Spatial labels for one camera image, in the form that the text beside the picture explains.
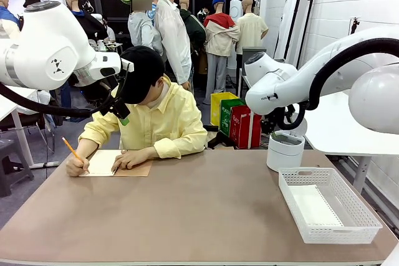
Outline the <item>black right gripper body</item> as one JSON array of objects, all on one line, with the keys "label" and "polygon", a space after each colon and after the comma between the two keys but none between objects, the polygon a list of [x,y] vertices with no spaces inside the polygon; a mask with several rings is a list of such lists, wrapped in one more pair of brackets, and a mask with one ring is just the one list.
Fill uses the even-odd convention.
[{"label": "black right gripper body", "polygon": [[281,120],[282,116],[279,112],[271,112],[267,115],[263,115],[261,118],[262,133],[270,135],[276,129],[276,126]]}]

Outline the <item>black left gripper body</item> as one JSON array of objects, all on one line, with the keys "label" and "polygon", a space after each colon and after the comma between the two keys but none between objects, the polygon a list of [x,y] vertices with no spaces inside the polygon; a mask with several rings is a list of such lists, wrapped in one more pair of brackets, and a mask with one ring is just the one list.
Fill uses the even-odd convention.
[{"label": "black left gripper body", "polygon": [[102,79],[100,85],[100,104],[99,112],[105,116],[108,113],[113,113],[117,118],[124,120],[130,114],[130,110],[125,104],[122,92],[125,88],[125,82],[121,82],[116,86],[116,94],[112,95],[112,89],[109,84]]}]

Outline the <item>brown spiral notebook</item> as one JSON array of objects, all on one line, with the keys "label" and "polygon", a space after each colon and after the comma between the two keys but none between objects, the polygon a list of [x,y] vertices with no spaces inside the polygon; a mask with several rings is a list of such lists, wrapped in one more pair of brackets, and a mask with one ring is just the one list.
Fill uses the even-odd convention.
[{"label": "brown spiral notebook", "polygon": [[147,177],[152,161],[146,161],[142,164],[134,166],[132,169],[112,170],[115,158],[121,154],[120,150],[98,150],[89,160],[88,172],[80,175],[80,177]]}]

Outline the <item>yellow pencil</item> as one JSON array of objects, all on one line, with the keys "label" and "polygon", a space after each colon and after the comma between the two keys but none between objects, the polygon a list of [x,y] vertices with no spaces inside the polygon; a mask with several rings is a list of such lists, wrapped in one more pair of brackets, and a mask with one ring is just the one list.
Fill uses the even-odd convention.
[{"label": "yellow pencil", "polygon": [[86,159],[85,158],[81,158],[78,154],[77,154],[77,152],[76,152],[76,150],[74,150],[73,149],[73,147],[70,145],[70,143],[64,138],[64,137],[62,137],[62,141],[65,143],[65,145],[68,147],[68,149],[70,150],[70,152],[78,159],[78,160],[80,160],[81,162],[82,162],[82,166],[83,166],[83,172],[84,173],[89,173],[89,171],[88,171],[88,166],[87,165],[85,165],[85,162],[86,162]]}]

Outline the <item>white paper sheet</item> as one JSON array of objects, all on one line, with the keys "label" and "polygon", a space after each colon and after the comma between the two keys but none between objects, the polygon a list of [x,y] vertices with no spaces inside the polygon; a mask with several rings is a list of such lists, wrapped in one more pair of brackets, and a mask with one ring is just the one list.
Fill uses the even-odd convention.
[{"label": "white paper sheet", "polygon": [[309,226],[342,227],[343,223],[315,185],[289,186],[305,223]]}]

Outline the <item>person's right forearm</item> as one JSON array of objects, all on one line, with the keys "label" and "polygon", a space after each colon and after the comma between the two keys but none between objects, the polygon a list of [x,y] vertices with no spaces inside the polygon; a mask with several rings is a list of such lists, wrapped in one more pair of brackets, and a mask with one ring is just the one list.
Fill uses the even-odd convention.
[{"label": "person's right forearm", "polygon": [[95,150],[101,148],[110,139],[111,134],[118,129],[118,121],[114,119],[96,118],[87,123],[79,136],[77,154],[81,158],[87,158]]}]

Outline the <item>person's left forearm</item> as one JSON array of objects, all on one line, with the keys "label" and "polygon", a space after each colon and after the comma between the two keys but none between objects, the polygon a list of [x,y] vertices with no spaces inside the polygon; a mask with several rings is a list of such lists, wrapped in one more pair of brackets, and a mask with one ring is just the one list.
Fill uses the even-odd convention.
[{"label": "person's left forearm", "polygon": [[143,153],[147,159],[180,159],[184,155],[202,152],[205,148],[205,141],[205,135],[187,135],[175,140],[163,138],[160,141],[156,141],[153,146],[145,148]]}]

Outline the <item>person's left hand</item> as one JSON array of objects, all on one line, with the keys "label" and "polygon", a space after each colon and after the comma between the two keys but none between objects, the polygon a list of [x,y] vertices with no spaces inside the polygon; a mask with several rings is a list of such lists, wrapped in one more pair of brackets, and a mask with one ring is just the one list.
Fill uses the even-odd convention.
[{"label": "person's left hand", "polygon": [[145,162],[148,155],[142,150],[139,151],[122,151],[120,155],[115,157],[112,171],[118,169],[132,169],[136,165]]}]

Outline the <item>person's right hand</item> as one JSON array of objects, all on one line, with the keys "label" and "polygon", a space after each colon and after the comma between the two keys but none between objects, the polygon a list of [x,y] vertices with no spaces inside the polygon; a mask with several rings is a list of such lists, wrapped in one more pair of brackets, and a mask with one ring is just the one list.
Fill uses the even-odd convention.
[{"label": "person's right hand", "polygon": [[77,177],[89,171],[89,160],[83,155],[71,155],[65,161],[66,172],[71,177]]}]

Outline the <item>white round trash bin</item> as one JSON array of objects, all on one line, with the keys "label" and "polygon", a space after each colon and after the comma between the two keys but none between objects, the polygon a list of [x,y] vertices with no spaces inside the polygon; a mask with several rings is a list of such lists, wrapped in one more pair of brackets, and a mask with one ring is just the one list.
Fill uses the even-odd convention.
[{"label": "white round trash bin", "polygon": [[275,131],[276,139],[270,135],[266,165],[279,172],[281,168],[297,168],[301,165],[305,145],[307,121],[304,118],[297,128]]}]

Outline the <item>red recycling bin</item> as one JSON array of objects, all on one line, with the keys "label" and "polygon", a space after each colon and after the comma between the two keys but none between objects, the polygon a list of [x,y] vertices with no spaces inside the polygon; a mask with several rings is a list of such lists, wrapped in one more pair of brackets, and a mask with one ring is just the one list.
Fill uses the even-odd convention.
[{"label": "red recycling bin", "polygon": [[246,149],[251,133],[251,147],[260,146],[261,142],[261,115],[254,114],[252,124],[251,111],[246,105],[231,108],[231,122],[229,137],[238,149]]}]

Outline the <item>person in yellow shirt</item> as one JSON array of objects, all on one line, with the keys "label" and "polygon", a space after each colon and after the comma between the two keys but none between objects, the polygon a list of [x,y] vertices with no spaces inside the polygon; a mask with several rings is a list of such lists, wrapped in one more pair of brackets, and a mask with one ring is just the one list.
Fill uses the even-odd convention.
[{"label": "person in yellow shirt", "polygon": [[97,112],[92,116],[93,120],[107,118],[118,121],[120,148],[124,151],[143,151],[163,138],[207,137],[193,94],[171,82],[165,74],[150,87],[144,101],[126,105],[130,110],[130,122],[126,126],[113,113],[103,116]]}]

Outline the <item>black cap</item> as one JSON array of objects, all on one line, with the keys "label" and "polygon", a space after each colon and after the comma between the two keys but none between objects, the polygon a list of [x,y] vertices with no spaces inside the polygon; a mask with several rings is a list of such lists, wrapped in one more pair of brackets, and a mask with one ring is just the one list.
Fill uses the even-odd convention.
[{"label": "black cap", "polygon": [[121,58],[133,64],[133,71],[128,72],[120,96],[126,104],[139,104],[163,76],[165,64],[156,51],[143,45],[127,49]]}]

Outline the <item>green recycling bin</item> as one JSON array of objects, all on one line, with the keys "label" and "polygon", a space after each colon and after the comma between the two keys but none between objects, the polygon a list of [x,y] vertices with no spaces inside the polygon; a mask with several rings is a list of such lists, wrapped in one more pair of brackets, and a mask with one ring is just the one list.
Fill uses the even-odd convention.
[{"label": "green recycling bin", "polygon": [[231,125],[233,127],[241,124],[245,102],[240,98],[224,99],[220,104],[219,130],[226,136],[231,136]]}]

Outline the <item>yellow recycling bin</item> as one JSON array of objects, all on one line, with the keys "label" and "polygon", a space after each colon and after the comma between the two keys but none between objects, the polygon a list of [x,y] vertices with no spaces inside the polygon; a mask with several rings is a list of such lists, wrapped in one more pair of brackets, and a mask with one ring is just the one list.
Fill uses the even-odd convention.
[{"label": "yellow recycling bin", "polygon": [[211,115],[210,123],[214,126],[219,125],[221,100],[232,100],[238,98],[231,92],[212,93],[211,94]]}]

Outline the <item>black floor stand base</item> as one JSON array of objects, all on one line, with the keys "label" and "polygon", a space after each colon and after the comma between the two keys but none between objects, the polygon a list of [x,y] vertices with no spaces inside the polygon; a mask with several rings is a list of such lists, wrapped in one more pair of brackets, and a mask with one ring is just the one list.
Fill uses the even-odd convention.
[{"label": "black floor stand base", "polygon": [[208,148],[215,149],[215,147],[219,144],[225,145],[226,147],[234,148],[234,141],[231,140],[228,136],[222,133],[218,126],[215,125],[204,125],[204,129],[209,133],[216,133],[216,136],[210,139],[207,142]]}]

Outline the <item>large white desk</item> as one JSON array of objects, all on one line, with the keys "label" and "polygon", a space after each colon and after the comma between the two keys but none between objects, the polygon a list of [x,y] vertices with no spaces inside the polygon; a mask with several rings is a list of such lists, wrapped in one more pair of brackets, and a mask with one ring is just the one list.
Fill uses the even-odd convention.
[{"label": "large white desk", "polygon": [[[353,186],[361,192],[373,157],[399,158],[399,135],[379,133],[364,128],[349,110],[349,96],[344,92],[320,98],[319,106],[305,113],[305,137],[311,147],[325,154],[359,158]],[[399,160],[386,162],[389,174],[399,177]]]}]

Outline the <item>white plastic bag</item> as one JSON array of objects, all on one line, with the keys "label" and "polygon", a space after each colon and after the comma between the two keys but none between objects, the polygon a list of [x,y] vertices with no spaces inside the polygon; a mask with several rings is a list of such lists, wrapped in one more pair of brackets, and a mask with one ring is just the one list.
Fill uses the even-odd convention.
[{"label": "white plastic bag", "polygon": [[[32,94],[30,94],[27,99],[33,101],[33,102],[37,102],[40,104],[44,104],[44,105],[48,105],[51,99],[51,95],[49,92],[47,91],[43,91],[43,90],[39,90],[39,91],[35,91]],[[37,113],[34,110],[30,110],[28,108],[25,108],[23,106],[18,105],[16,107],[16,110],[18,113],[22,113],[25,115],[33,115],[35,113]]]}]

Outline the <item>grey bin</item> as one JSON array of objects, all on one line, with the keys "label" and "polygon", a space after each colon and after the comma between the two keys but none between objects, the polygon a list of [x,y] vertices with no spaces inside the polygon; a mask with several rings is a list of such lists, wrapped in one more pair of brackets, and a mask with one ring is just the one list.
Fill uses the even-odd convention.
[{"label": "grey bin", "polygon": [[243,47],[243,63],[242,63],[242,70],[243,75],[246,75],[244,64],[245,62],[254,54],[258,52],[266,52],[266,48],[264,47]]}]

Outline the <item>figure in green bucket hat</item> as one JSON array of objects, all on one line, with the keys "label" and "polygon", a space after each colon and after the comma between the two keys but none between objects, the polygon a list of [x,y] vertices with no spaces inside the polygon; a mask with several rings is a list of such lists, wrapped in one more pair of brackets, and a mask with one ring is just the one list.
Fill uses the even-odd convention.
[{"label": "figure in green bucket hat", "polygon": [[154,1],[157,0],[120,0],[130,6],[128,30],[133,46],[149,47],[160,56],[163,55],[161,35],[155,29],[148,12],[152,12]]}]

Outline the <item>tall mannequin in white shirt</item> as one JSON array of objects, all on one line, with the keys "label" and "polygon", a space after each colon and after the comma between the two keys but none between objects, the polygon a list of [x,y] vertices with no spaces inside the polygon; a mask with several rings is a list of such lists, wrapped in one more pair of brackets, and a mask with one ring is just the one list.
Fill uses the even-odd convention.
[{"label": "tall mannequin in white shirt", "polygon": [[190,39],[175,0],[158,0],[155,28],[161,35],[166,55],[167,76],[185,90],[192,92]]}]

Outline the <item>mannequin in cream shirt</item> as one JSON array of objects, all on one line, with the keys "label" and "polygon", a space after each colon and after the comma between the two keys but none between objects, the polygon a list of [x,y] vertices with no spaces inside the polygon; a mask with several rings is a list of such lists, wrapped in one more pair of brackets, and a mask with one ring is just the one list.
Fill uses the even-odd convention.
[{"label": "mannequin in cream shirt", "polygon": [[239,91],[239,69],[243,65],[243,49],[248,47],[260,48],[262,39],[269,31],[264,20],[252,12],[253,0],[242,0],[243,16],[237,20],[240,30],[239,40],[236,44],[236,94]]}]

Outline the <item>mannequin in red beige jacket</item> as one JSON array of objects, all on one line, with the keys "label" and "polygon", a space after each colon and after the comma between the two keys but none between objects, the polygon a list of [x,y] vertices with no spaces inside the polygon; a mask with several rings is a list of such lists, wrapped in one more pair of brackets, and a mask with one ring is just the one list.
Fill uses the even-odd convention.
[{"label": "mannequin in red beige jacket", "polygon": [[225,91],[228,57],[240,33],[231,16],[223,12],[224,0],[213,0],[212,5],[215,12],[204,21],[208,63],[205,105],[211,103],[211,94]]}]

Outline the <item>white desk with metal legs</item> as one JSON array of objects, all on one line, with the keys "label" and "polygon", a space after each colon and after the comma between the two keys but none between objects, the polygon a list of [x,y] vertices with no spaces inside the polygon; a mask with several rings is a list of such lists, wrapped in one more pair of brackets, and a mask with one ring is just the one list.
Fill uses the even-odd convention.
[{"label": "white desk with metal legs", "polygon": [[60,165],[59,161],[48,161],[46,163],[34,163],[31,155],[31,151],[29,148],[29,144],[27,142],[26,134],[24,129],[22,128],[22,123],[20,116],[17,111],[17,104],[0,95],[0,121],[2,121],[8,115],[12,116],[12,120],[14,122],[16,128],[16,134],[19,141],[19,145],[21,147],[23,156],[28,163],[28,166],[31,169],[39,169],[39,168],[53,168],[58,167]]}]

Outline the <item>black pole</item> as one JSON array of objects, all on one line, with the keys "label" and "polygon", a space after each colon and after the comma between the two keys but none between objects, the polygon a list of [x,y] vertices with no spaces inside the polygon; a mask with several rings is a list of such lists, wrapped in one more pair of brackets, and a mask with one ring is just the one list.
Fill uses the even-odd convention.
[{"label": "black pole", "polygon": [[289,28],[289,34],[288,34],[288,37],[287,37],[286,48],[285,48],[285,51],[284,51],[285,60],[287,60],[288,51],[289,51],[289,47],[290,47],[290,43],[291,43],[291,38],[292,38],[292,35],[293,35],[293,31],[294,31],[295,21],[296,21],[297,13],[298,13],[298,10],[299,10],[299,5],[300,5],[300,0],[296,0],[295,6],[294,6],[294,10],[293,10],[293,13],[292,13],[292,19],[291,19],[290,28]]},{"label": "black pole", "polygon": [[301,43],[300,43],[300,47],[299,47],[299,54],[297,56],[297,68],[298,69],[301,67],[301,58],[302,58],[302,53],[304,51],[305,38],[306,38],[306,34],[307,34],[307,28],[309,25],[310,14],[312,11],[312,5],[313,5],[314,0],[307,0],[307,2],[308,2],[307,14],[306,14],[305,24],[304,24],[304,28],[303,28],[303,33],[302,33],[302,39],[301,39]]}]

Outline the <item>mannequin in dark green jacket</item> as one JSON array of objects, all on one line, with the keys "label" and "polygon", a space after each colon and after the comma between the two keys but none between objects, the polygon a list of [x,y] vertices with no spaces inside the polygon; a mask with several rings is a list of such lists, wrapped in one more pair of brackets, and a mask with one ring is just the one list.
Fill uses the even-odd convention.
[{"label": "mannequin in dark green jacket", "polygon": [[191,54],[196,62],[200,61],[201,50],[206,40],[206,31],[202,23],[189,11],[190,0],[179,0],[180,16],[185,23],[190,39]]}]

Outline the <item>white perforated plastic basket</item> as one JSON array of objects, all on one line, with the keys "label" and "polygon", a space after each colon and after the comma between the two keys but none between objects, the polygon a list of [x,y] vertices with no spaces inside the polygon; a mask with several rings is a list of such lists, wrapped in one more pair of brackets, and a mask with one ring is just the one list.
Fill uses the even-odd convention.
[{"label": "white perforated plastic basket", "polygon": [[[342,221],[342,227],[309,226],[289,186],[315,184]],[[306,244],[369,244],[381,222],[334,168],[282,168],[279,188]]]}]

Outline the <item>mannequin in blue white top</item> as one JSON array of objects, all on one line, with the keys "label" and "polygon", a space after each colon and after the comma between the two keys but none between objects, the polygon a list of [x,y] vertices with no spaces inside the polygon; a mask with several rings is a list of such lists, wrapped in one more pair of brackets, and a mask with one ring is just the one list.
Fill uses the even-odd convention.
[{"label": "mannequin in blue white top", "polygon": [[9,0],[0,0],[0,39],[17,39],[19,19],[8,10]]}]

